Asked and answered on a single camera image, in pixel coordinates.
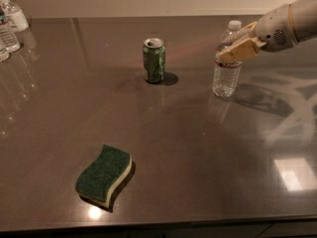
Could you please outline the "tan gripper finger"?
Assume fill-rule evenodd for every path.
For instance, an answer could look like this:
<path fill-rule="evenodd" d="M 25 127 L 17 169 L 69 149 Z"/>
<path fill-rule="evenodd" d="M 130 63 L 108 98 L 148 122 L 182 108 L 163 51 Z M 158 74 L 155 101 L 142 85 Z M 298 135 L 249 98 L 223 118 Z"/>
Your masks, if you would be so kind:
<path fill-rule="evenodd" d="M 253 38 L 256 35 L 255 28 L 257 26 L 257 22 L 252 22 L 249 25 L 243 27 L 239 30 L 233 37 L 232 44 L 238 44 L 247 38 Z"/>
<path fill-rule="evenodd" d="M 218 54 L 218 61 L 220 63 L 233 63 L 252 59 L 258 55 L 265 45 L 266 42 L 260 41 L 257 37 L 246 38 L 222 50 Z"/>

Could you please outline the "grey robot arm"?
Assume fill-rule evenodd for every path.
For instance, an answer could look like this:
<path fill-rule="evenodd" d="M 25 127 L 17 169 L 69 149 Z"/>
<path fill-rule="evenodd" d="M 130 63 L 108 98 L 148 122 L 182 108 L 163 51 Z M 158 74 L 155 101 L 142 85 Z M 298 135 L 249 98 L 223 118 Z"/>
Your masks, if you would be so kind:
<path fill-rule="evenodd" d="M 237 40 L 216 55 L 221 63 L 276 53 L 317 37 L 317 0 L 297 0 L 275 8 L 237 34 Z"/>

